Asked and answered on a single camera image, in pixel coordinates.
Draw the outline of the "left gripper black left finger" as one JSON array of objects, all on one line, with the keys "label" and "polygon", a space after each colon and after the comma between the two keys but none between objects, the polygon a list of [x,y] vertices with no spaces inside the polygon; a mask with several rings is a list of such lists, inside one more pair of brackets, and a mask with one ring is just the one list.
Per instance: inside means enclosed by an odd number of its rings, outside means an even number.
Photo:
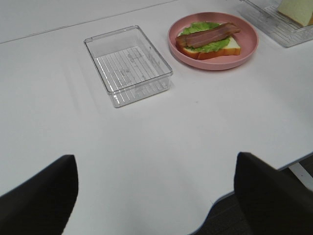
[{"label": "left gripper black left finger", "polygon": [[0,197],[2,235],[61,235],[79,189],[73,155],[64,155]]}]

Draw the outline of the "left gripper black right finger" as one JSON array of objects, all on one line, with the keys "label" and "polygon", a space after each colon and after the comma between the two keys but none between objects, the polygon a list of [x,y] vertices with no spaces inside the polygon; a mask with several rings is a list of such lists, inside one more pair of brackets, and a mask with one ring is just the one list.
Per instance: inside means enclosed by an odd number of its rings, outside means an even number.
[{"label": "left gripper black right finger", "polygon": [[234,192],[253,234],[313,233],[313,192],[251,153],[237,156]]}]

